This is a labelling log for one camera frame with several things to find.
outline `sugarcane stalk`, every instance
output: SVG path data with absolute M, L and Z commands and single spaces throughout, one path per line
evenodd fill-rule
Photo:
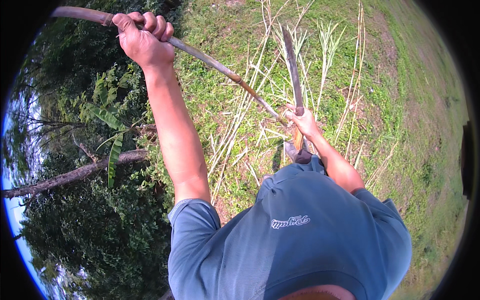
M 103 26 L 114 26 L 115 24 L 112 22 L 114 14 L 108 12 L 100 12 L 88 8 L 83 7 L 74 7 L 74 6 L 60 6 L 57 7 L 53 13 L 51 14 L 52 17 L 70 17 L 70 18 L 77 18 L 77 19 L 84 19 L 93 22 L 97 22 L 102 24 Z M 139 29 L 143 28 L 143 24 L 136 24 Z M 168 40 L 173 46 L 177 47 L 178 49 L 187 52 L 188 54 L 195 56 L 196 58 L 200 59 L 207 65 L 215 68 L 220 73 L 224 74 L 226 77 L 230 78 L 233 82 L 240 85 L 243 89 L 245 89 L 259 104 L 261 104 L 277 121 L 282 123 L 283 126 L 287 126 L 286 121 L 277 114 L 273 108 L 265 102 L 265 100 L 260 97 L 251 87 L 249 87 L 242 78 L 221 64 L 219 61 L 213 59 L 209 55 L 201 52 L 199 49 L 179 40 L 178 38 L 171 36 Z

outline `ground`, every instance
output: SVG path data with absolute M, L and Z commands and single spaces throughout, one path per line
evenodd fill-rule
M 237 72 L 282 114 L 285 98 L 292 99 L 284 79 L 288 71 L 282 59 L 276 59 L 274 32 L 265 43 L 263 38 L 282 5 L 273 23 L 293 28 L 307 1 L 263 4 L 186 2 L 182 18 L 174 24 L 175 35 Z M 442 278 L 464 222 L 467 201 L 459 169 L 462 125 L 467 120 L 464 94 L 452 58 L 418 7 L 409 1 L 362 4 L 363 98 L 356 112 L 348 112 L 336 142 L 355 58 L 355 0 L 316 0 L 298 24 L 298 30 L 308 34 L 301 51 L 305 67 L 310 65 L 307 97 L 316 103 L 322 76 L 316 20 L 340 22 L 336 36 L 343 27 L 345 32 L 327 73 L 318 125 L 327 140 L 358 165 L 376 197 L 394 200 L 411 233 L 413 257 L 391 298 L 422 299 Z M 293 130 L 276 123 L 240 87 L 188 54 L 177 52 L 175 68 L 204 147 L 212 198 L 225 224 L 253 204 L 262 175 L 289 163 L 282 145 Z M 311 107 L 311 100 L 306 102 Z

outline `blue t-shirt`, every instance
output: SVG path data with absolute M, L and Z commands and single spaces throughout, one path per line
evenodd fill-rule
M 222 228 L 200 199 L 178 202 L 168 217 L 176 300 L 277 300 L 327 284 L 357 300 L 387 299 L 411 259 L 392 200 L 348 193 L 324 175 L 317 156 L 265 179 L 255 205 Z

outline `shirt logo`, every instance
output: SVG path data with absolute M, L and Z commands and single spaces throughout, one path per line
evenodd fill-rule
M 287 227 L 292 225 L 303 225 L 310 222 L 310 218 L 307 215 L 304 216 L 291 216 L 288 218 L 288 221 L 279 221 L 279 220 L 272 220 L 271 226 L 273 229 L 279 229 L 280 227 Z

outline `man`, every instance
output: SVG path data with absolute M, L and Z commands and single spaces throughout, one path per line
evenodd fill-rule
M 138 30 L 135 23 L 143 23 Z M 200 139 L 173 70 L 162 16 L 117 14 L 120 45 L 143 69 L 161 151 L 175 187 L 168 278 L 175 299 L 388 298 L 411 241 L 391 199 L 380 202 L 322 137 L 312 114 L 287 117 L 318 150 L 266 178 L 255 205 L 220 228 Z

